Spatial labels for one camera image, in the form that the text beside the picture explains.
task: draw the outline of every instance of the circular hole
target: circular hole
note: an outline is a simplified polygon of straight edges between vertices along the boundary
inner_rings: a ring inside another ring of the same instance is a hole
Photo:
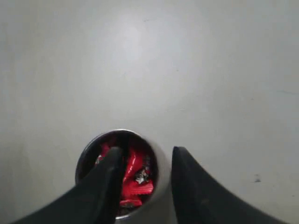
[[[117,217],[120,219],[128,217],[150,200],[157,184],[158,166],[154,150],[144,138],[132,131],[113,130],[96,137],[86,146],[77,164],[76,184],[113,146],[123,148],[128,156]]]

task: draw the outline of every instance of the red object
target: red object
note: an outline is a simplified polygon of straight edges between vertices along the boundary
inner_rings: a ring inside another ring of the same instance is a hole
[[[99,160],[107,154],[110,147],[115,146],[116,138],[112,138],[108,142],[101,145],[102,151],[99,155],[96,165]],[[151,180],[150,166],[146,162],[146,155],[144,145],[138,141],[131,141],[129,143],[129,157],[127,169],[123,178],[122,192],[121,192],[121,208],[137,208],[142,206],[143,201],[140,198],[141,195],[150,195],[154,190],[153,181]],[[141,181],[136,181],[136,176],[140,171],[144,170],[147,179],[143,178]]]

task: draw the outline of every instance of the white wall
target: white wall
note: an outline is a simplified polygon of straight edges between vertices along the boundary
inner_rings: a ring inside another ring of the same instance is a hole
[[[84,146],[127,128],[169,160],[186,146],[238,196],[298,223],[298,10],[296,0],[0,0],[0,222],[67,191]]]

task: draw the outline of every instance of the wall surface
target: wall surface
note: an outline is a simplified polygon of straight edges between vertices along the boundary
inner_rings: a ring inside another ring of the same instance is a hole
[[[0,223],[70,189],[82,149],[114,128],[154,140],[169,161],[187,147],[239,197],[299,223],[298,10],[0,0]],[[148,211],[156,223],[175,222],[169,198]]]

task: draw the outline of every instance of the round opening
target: round opening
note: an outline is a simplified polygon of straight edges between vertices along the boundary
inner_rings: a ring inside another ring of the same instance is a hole
[[[83,150],[76,168],[76,184],[113,146],[126,150],[127,155],[117,217],[121,219],[137,211],[150,199],[157,184],[158,166],[154,150],[144,138],[129,130],[113,130],[96,137]]]

